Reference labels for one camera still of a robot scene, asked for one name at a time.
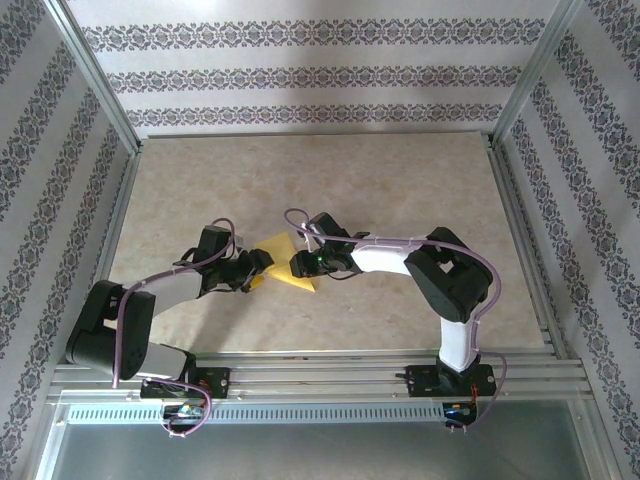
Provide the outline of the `yellow paper sheet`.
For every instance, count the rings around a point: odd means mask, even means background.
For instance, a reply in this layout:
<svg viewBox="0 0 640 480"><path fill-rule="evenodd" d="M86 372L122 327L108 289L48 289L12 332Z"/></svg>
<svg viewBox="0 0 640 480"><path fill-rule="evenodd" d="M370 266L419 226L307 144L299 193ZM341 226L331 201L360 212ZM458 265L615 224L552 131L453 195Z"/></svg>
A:
<svg viewBox="0 0 640 480"><path fill-rule="evenodd" d="M298 278L292 274L289 262L297 250L287 232L258 242L254 248L267 252L273 260L273 264L264 271L267 276L297 288L310 292L315 291L310 279Z"/></svg>

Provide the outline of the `small circuit board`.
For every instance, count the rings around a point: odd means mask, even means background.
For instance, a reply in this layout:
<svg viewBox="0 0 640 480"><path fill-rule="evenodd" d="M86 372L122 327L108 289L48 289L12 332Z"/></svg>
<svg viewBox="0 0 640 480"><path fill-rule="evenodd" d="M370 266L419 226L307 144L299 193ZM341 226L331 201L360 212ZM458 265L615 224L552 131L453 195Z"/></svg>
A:
<svg viewBox="0 0 640 480"><path fill-rule="evenodd" d="M168 421L171 419L187 419L195 420L203 417L205 414L205 405L169 405L164 408L163 419Z"/></svg>
<svg viewBox="0 0 640 480"><path fill-rule="evenodd" d="M451 421L470 424L477 418L477 405L475 403L444 403L444 416Z"/></svg>

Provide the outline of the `grey metal panel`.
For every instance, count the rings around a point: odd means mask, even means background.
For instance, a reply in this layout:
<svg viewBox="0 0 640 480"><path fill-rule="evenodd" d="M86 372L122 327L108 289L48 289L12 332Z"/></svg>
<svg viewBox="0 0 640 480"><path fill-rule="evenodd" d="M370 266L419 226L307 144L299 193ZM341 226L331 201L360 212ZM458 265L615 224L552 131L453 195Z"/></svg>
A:
<svg viewBox="0 0 640 480"><path fill-rule="evenodd" d="M496 404L443 423L72 425L58 409L28 480L624 480L589 401Z"/></svg>

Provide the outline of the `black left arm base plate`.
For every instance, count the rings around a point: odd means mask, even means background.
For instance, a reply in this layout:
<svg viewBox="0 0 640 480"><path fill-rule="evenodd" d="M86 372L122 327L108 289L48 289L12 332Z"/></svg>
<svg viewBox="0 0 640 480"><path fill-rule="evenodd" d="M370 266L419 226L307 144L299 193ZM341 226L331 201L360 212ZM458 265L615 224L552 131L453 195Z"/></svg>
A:
<svg viewBox="0 0 640 480"><path fill-rule="evenodd" d="M183 373L178 380L159 382L144 379L140 397L147 400L204 399L204 390L212 399L226 399L230 373L226 367L195 367Z"/></svg>

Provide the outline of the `aluminium mounting rail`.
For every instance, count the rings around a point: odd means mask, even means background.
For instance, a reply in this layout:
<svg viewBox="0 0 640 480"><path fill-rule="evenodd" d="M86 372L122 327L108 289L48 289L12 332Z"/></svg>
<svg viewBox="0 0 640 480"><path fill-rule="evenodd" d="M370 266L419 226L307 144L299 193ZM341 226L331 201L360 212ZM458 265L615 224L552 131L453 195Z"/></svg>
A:
<svg viewBox="0 0 640 480"><path fill-rule="evenodd" d="M514 400L590 399L583 363L559 359L549 350L484 356L505 380L500 397ZM226 353L199 359L204 367L230 370L230 402L342 402L407 399L400 379L409 365L431 365L422 350Z"/></svg>

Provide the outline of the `aluminium side rail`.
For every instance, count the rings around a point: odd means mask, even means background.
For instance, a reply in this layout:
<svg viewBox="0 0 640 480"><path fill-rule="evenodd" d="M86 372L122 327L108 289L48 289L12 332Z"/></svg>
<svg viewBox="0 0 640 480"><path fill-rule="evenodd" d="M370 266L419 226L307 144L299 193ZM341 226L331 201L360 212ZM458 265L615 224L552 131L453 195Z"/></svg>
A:
<svg viewBox="0 0 640 480"><path fill-rule="evenodd" d="M509 175L507 162L492 142L490 135L484 134L488 159L507 216L515 249L527 284L529 296L541 333L552 346L553 355L561 360L572 358L562 337L552 301L545 288L543 275L535 255L534 245L527 230L526 215L520 208L514 183Z"/></svg>
<svg viewBox="0 0 640 480"><path fill-rule="evenodd" d="M76 365L93 367L111 374L115 354L116 333L105 327L104 319L111 319L121 293L117 283L109 282L115 253L126 217L142 149L130 156L123 172L117 197L110 211L106 235L102 244L95 275L89 292L65 347L65 359Z"/></svg>

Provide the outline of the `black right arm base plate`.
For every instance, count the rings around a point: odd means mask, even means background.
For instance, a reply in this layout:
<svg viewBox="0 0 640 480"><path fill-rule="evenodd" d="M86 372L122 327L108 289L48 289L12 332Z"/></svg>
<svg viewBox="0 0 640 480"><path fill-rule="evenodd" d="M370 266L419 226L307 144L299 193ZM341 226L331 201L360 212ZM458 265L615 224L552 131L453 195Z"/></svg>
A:
<svg viewBox="0 0 640 480"><path fill-rule="evenodd" d="M464 375L438 365L409 365L402 377L410 397L490 397L495 394L497 381L490 365L480 364Z"/></svg>

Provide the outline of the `aluminium frame post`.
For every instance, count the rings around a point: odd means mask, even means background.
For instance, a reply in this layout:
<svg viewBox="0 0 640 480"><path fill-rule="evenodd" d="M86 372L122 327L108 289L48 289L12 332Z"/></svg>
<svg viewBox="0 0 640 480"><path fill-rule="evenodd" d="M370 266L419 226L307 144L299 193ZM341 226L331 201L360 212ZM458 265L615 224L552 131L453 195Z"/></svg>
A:
<svg viewBox="0 0 640 480"><path fill-rule="evenodd" d="M66 0L42 0L42 2L127 151L130 154L137 154L141 148L141 140Z"/></svg>
<svg viewBox="0 0 640 480"><path fill-rule="evenodd" d="M582 3L583 0L559 0L503 108L496 126L489 135L489 142L493 149L496 149L498 143L503 141L509 133L511 125L523 109L531 91L544 72L553 52L558 47Z"/></svg>

